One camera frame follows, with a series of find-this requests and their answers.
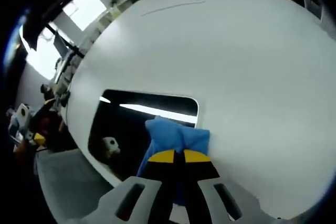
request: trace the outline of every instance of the white tabletop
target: white tabletop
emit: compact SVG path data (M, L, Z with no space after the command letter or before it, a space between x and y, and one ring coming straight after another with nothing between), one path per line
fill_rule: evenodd
M290 0L141 0L97 39L70 88L67 123L88 152L105 89L183 95L209 155L274 217L314 205L336 163L336 43Z

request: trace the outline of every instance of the white table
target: white table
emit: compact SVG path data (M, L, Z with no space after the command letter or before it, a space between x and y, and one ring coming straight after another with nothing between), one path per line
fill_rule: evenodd
M97 39L70 88L68 126L88 152L105 89L185 95L209 155L274 217L316 203L336 163L336 43L290 0L142 0Z

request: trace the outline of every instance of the desk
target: desk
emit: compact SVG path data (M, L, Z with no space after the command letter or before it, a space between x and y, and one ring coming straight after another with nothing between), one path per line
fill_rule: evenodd
M266 213L292 218L333 178L335 51L314 16L290 0L141 0L77 69L69 131L116 186L87 147L104 90L192 97L218 172L258 197Z

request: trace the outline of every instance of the fluorescent light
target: fluorescent light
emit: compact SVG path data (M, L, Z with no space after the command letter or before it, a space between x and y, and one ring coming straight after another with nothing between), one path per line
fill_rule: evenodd
M102 102L111 103L111 101L107 100L105 97L100 97L99 100L102 101Z
M155 108L150 108L150 107L142 106L142 105L121 104L120 107L140 111L140 112L151 114L151 115L159 115L159 116L162 116L164 118L169 118L169 119L178 120L178 121L187 122L187 123L195 123L196 124L196 121L197 121L197 117L195 117L193 115L184 115L184 114L170 112L170 111L166 111L166 110L159 110L159 109L155 109Z

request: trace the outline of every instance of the blue towel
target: blue towel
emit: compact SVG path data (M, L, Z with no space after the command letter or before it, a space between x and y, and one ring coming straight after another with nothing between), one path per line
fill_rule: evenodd
M137 176L141 175L148 159L158 152L174 149L176 152L182 153L184 149L188 149L201 152L205 155L208 154L209 130L183 126L160 116L147 120L145 126L149 131L152 141L141 162ZM179 205L184 205L179 196L176 202Z

